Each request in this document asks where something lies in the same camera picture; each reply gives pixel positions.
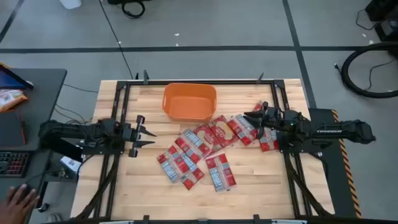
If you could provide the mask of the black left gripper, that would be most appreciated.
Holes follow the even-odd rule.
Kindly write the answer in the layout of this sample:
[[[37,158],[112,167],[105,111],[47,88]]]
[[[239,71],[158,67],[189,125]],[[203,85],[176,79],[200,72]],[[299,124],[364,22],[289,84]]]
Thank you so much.
[[[129,157],[137,157],[139,148],[141,148],[142,146],[154,143],[154,141],[141,141],[141,133],[156,137],[155,134],[152,134],[151,132],[146,130],[146,127],[143,126],[144,121],[145,121],[145,118],[142,115],[137,115],[135,128],[132,128],[131,124],[129,124],[129,123],[126,123],[124,125],[123,139],[126,142],[132,143],[132,147],[130,148],[130,150],[128,152]]]

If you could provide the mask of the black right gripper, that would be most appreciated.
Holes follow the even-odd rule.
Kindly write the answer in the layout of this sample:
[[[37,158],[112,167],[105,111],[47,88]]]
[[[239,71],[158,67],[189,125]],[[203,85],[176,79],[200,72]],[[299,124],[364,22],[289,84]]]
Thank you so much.
[[[259,138],[263,137],[266,128],[282,132],[286,136],[294,135],[294,111],[281,111],[268,106],[266,101],[258,111],[244,112],[243,118],[254,128],[259,128],[257,132]]]

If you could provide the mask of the orange plastic basket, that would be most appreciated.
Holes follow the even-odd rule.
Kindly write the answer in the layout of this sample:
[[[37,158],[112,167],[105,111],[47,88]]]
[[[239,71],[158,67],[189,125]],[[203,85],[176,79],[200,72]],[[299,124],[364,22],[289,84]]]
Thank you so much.
[[[164,89],[162,109],[173,120],[205,122],[215,114],[217,92],[213,85],[171,83]]]

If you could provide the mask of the white power adapter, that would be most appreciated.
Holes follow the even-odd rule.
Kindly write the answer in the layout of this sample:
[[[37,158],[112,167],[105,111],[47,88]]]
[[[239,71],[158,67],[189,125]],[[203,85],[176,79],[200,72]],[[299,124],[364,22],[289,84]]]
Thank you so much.
[[[79,174],[79,172],[80,172],[80,167],[81,167],[82,162],[73,160],[73,159],[71,159],[71,158],[69,158],[69,157],[67,157],[67,156],[63,156],[63,157],[60,159],[60,162],[61,162],[64,166],[66,166],[69,170],[75,172],[76,174]]]

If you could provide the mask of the black platform with hazard stripe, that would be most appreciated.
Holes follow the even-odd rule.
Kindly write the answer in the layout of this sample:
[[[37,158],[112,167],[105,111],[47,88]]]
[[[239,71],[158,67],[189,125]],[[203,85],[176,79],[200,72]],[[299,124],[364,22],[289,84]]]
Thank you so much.
[[[332,139],[331,145],[322,150],[321,158],[325,163],[311,155],[302,156],[311,193],[326,211],[337,217],[361,218],[345,141]]]

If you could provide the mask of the dark grey desk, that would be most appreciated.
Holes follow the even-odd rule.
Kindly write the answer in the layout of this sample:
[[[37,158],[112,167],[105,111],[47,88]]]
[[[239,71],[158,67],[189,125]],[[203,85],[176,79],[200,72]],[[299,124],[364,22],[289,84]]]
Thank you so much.
[[[61,68],[13,68],[11,70],[19,77],[33,83],[33,90],[26,90],[28,101],[17,107],[25,132],[26,144],[19,147],[0,147],[0,151],[30,154],[29,165],[24,177],[0,177],[0,204],[5,201],[7,191],[27,183],[40,192],[44,182],[44,172],[49,167],[52,151],[39,148],[40,125],[48,121],[58,100],[67,71]]]

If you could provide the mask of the black keyboard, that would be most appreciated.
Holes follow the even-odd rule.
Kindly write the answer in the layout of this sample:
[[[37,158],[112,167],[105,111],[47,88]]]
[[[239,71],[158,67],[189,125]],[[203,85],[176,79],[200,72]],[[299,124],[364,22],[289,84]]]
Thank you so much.
[[[0,177],[23,178],[27,172],[31,153],[0,151]]]

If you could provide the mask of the black notebook with red edge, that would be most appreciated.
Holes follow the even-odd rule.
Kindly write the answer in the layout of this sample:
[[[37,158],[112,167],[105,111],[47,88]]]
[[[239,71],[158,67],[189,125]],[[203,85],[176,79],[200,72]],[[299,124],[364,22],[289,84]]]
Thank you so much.
[[[21,116],[17,110],[0,112],[0,147],[26,144]]]

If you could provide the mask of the orange snack bag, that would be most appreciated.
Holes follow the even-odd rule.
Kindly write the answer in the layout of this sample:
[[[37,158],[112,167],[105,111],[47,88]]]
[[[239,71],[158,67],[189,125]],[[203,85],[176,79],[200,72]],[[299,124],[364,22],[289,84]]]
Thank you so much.
[[[10,110],[27,100],[28,97],[22,90],[0,90],[0,112]]]

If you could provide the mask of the laptop with blue screen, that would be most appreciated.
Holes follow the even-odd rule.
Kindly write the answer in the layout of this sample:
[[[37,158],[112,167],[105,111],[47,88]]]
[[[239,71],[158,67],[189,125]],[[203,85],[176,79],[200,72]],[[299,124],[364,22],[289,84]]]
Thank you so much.
[[[0,90],[33,90],[30,82],[16,75],[7,67],[0,64]]]

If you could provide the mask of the person's hand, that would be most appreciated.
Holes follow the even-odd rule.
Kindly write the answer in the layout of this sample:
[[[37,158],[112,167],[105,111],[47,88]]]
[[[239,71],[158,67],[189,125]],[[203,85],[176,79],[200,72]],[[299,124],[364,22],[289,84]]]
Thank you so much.
[[[23,200],[19,197],[24,189],[24,185],[16,192],[15,196],[12,194],[15,187],[11,187],[6,194],[6,198],[0,202],[0,224],[24,224],[26,216],[33,210],[39,201],[36,189],[31,192]]]

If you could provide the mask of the white container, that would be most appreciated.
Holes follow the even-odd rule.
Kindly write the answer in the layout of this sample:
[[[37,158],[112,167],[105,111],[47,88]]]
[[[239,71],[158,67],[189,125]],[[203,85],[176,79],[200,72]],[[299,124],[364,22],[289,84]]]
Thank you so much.
[[[81,6],[81,0],[60,0],[65,9],[75,9]]]

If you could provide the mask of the black equipment case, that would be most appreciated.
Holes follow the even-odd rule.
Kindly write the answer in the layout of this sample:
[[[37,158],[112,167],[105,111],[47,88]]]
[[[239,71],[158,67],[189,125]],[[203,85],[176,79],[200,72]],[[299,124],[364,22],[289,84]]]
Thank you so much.
[[[371,0],[365,12],[382,42],[398,42],[398,0]]]

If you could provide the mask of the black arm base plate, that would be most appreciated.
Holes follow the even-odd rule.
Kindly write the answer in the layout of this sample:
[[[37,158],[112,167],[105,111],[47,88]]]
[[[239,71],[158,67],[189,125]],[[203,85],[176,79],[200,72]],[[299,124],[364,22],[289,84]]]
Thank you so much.
[[[309,139],[300,141],[293,141],[287,138],[279,138],[279,151],[281,152],[298,152],[298,153],[318,153],[322,152],[325,148],[332,145],[331,141],[319,140],[319,139]]]
[[[124,152],[123,147],[106,148],[105,146],[91,147],[88,145],[81,145],[82,154],[85,155],[118,155]]]

